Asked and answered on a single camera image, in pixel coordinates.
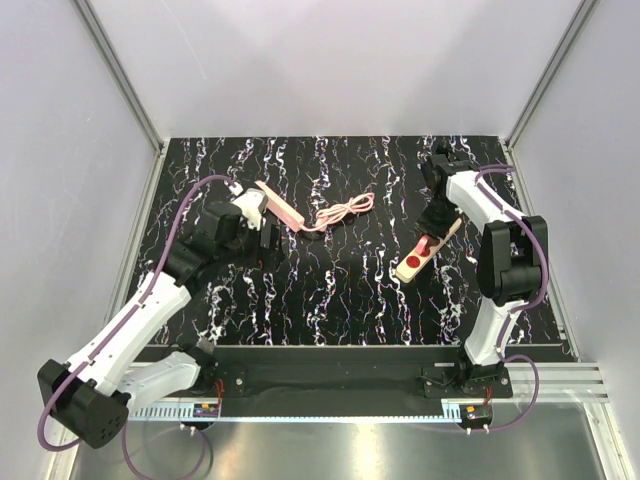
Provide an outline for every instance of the wooden block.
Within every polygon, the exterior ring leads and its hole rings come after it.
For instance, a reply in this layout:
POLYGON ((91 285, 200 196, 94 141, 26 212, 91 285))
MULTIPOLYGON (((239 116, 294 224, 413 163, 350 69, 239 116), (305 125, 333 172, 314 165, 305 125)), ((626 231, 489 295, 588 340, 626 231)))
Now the wooden block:
MULTIPOLYGON (((411 253, 407 255, 400 265, 396 268, 395 276, 403 283, 409 283, 411 280, 415 278, 415 276, 423 269, 423 267, 429 263, 429 261, 433 258, 433 256, 440 251, 440 249, 446 245, 449 239, 453 236, 454 233, 460 228, 462 225, 462 219, 458 219, 447 232, 447 236, 443 241, 441 241, 438 245, 429 248, 428 254, 419 254, 418 252, 421 250, 419 246, 416 246, 411 253)), ((420 239, 418 245, 424 244, 424 237, 420 239)))

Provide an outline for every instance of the reflective floor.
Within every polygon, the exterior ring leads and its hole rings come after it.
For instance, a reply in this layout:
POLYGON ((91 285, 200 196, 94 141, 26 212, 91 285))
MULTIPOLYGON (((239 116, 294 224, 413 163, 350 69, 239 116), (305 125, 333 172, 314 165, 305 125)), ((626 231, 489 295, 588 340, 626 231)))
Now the reflective floor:
MULTIPOLYGON (((517 414, 496 407, 495 424, 517 414)), ((226 424, 206 432, 207 458, 194 479, 603 479, 579 405, 539 404, 512 430, 467 437, 446 425, 226 424), (214 457, 211 461, 211 449, 214 457)), ((167 423, 131 423, 129 451, 153 479, 182 477, 201 441, 167 423), (158 437, 167 429, 170 432, 158 437)), ((136 478, 120 438, 101 450, 81 447, 71 478, 136 478)))

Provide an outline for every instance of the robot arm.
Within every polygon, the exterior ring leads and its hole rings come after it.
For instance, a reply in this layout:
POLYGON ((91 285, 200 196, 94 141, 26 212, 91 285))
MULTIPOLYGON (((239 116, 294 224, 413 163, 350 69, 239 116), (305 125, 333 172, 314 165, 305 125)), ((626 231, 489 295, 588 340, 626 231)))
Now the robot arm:
POLYGON ((529 227, 545 256, 547 225, 541 217, 527 217, 508 205, 470 162, 457 160, 447 150, 439 149, 421 169, 433 199, 418 220, 418 229, 444 239, 460 209, 482 232, 476 272, 482 293, 480 310, 454 372, 458 387, 482 388, 496 381, 503 367, 500 352, 519 316, 519 311, 512 312, 532 301, 543 287, 541 259, 512 217, 529 227))
POLYGON ((129 412, 198 383, 211 386, 215 360, 212 348, 203 341, 132 373, 127 370, 153 335, 215 280, 222 267, 279 264, 283 258, 280 232, 263 217, 266 205, 266 195, 257 189, 246 190, 232 202, 205 204, 193 231, 171 247, 151 294, 140 302, 154 273, 146 276, 122 310, 64 365, 49 360, 40 369, 38 382, 46 404, 70 372, 88 364, 56 401, 51 416, 91 447, 100 448, 120 431, 129 412), (126 315, 126 323, 115 330, 126 315), (108 338, 92 356, 96 346, 108 338))

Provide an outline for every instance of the white wall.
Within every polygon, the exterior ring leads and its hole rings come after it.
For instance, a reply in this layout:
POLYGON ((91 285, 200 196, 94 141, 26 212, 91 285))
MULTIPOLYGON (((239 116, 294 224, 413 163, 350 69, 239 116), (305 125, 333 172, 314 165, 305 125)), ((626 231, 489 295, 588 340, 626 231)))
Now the white wall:
POLYGON ((580 353, 640 471, 640 3, 600 2, 516 145, 580 353))
POLYGON ((102 326, 152 152, 71 2, 0 11, 0 477, 33 479, 36 372, 102 326))
POLYGON ((160 135, 508 134, 579 0, 92 0, 160 135))

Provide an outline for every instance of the metal corner post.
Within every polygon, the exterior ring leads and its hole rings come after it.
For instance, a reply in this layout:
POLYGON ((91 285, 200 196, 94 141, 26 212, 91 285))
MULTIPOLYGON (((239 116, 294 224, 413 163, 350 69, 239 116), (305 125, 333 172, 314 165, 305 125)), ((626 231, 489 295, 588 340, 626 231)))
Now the metal corner post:
POLYGON ((542 100, 545 92, 547 91, 547 88, 549 88, 549 85, 558 73, 558 70, 566 59, 569 50, 571 50, 571 47, 578 38, 578 35, 580 35, 580 32, 587 24, 587 21, 591 17, 591 14, 599 1, 600 0, 582 0, 580 2, 576 13, 573 15, 573 18, 569 22, 567 29, 565 30, 562 38, 560 39, 560 42, 558 43, 558 46, 553 52, 553 55, 551 55, 551 58, 549 59, 544 72, 542 72, 540 80, 538 80, 538 83, 533 89, 533 92, 531 93, 527 104, 522 110, 520 117, 518 117, 518 120, 511 130, 511 133, 505 139, 507 147, 512 149, 514 148, 516 143, 518 143, 522 132, 527 127, 527 124, 533 116, 533 113, 536 111, 536 108, 538 108, 538 105, 542 100))
POLYGON ((144 135, 147 137, 151 148, 153 148, 156 155, 159 154, 164 142, 158 135, 149 115, 147 115, 138 95, 131 85, 131 82, 118 59, 118 56, 116 55, 116 52, 111 45, 95 10, 91 6, 90 0, 71 0, 71 3, 76 8, 80 19, 85 24, 96 48, 100 52, 107 68, 111 72, 111 75, 113 75, 113 79, 115 80, 118 89, 131 109, 131 113, 140 125, 144 135))

